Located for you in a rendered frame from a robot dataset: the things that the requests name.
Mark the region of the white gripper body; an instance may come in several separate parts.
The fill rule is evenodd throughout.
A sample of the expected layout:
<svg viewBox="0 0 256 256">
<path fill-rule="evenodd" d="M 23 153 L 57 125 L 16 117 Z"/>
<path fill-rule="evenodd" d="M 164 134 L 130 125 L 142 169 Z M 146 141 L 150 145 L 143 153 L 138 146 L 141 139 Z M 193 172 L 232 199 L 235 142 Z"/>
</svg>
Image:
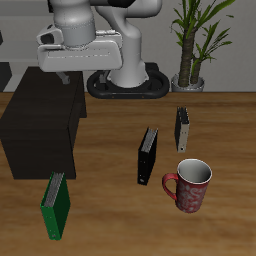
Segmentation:
<svg viewBox="0 0 256 256">
<path fill-rule="evenodd" d="M 60 29 L 43 29 L 37 35 L 37 56 L 44 72 L 112 70 L 122 66 L 122 36 L 115 30 L 99 30 L 86 46 L 64 45 Z"/>
</svg>

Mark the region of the white and black book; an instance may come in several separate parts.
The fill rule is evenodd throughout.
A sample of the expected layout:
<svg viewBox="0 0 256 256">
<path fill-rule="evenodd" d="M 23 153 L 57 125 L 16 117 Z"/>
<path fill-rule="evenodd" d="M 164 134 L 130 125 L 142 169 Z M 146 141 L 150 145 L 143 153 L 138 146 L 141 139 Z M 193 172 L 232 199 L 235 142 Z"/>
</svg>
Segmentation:
<svg viewBox="0 0 256 256">
<path fill-rule="evenodd" d="M 175 123 L 175 142 L 178 153 L 184 153 L 187 147 L 190 121 L 186 107 L 178 107 Z"/>
</svg>

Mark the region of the green book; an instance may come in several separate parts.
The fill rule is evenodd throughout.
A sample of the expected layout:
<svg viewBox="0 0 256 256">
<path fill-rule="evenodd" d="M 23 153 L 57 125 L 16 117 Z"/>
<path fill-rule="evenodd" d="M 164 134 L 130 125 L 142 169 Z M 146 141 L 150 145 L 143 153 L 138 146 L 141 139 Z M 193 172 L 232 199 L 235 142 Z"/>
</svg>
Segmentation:
<svg viewBox="0 0 256 256">
<path fill-rule="evenodd" d="M 70 197 L 64 173 L 53 172 L 40 203 L 50 240 L 60 240 L 70 210 Z"/>
</svg>

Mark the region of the dark brown desk caddy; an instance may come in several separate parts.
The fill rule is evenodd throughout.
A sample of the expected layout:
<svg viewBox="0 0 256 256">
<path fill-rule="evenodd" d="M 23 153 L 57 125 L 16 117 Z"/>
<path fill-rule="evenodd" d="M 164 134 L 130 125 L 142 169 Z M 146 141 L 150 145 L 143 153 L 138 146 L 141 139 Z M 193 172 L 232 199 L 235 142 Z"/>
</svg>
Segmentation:
<svg viewBox="0 0 256 256">
<path fill-rule="evenodd" d="M 0 141 L 15 179 L 48 179 L 53 172 L 76 177 L 73 148 L 87 113 L 83 74 L 68 76 L 65 85 L 55 73 L 28 68 L 0 118 Z"/>
</svg>

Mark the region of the green pot plant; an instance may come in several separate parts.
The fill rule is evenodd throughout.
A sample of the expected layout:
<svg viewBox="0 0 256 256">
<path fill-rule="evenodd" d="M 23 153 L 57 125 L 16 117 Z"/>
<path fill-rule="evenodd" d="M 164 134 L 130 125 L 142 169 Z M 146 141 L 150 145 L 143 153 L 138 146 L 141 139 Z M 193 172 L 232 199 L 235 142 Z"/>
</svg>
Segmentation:
<svg viewBox="0 0 256 256">
<path fill-rule="evenodd" d="M 225 41 L 229 28 L 214 38 L 219 21 L 209 27 L 205 27 L 205 24 L 234 2 L 235 0 L 223 0 L 216 4 L 216 0 L 213 0 L 205 10 L 202 10 L 201 0 L 182 0 L 182 12 L 174 9 L 178 19 L 172 22 L 170 28 L 173 30 L 173 25 L 177 24 L 181 29 L 180 32 L 176 31 L 176 35 L 182 54 L 179 73 L 171 79 L 173 92 L 203 91 L 205 82 L 199 76 L 202 63 L 214 60 L 212 53 L 215 50 L 231 44 L 231 41 Z"/>
</svg>

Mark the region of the red patterned mug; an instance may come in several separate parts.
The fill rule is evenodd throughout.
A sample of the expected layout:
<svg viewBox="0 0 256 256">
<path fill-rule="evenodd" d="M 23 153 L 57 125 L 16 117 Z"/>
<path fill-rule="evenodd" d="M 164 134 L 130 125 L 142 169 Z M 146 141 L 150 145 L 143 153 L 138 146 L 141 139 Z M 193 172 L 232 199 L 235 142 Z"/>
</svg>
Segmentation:
<svg viewBox="0 0 256 256">
<path fill-rule="evenodd" d="M 208 164 L 199 159 L 185 159 L 178 164 L 176 173 L 163 176 L 162 187 L 175 201 L 178 209 L 185 213 L 195 213 L 201 207 L 211 178 L 212 170 Z M 169 180 L 176 182 L 175 193 L 167 188 Z"/>
</svg>

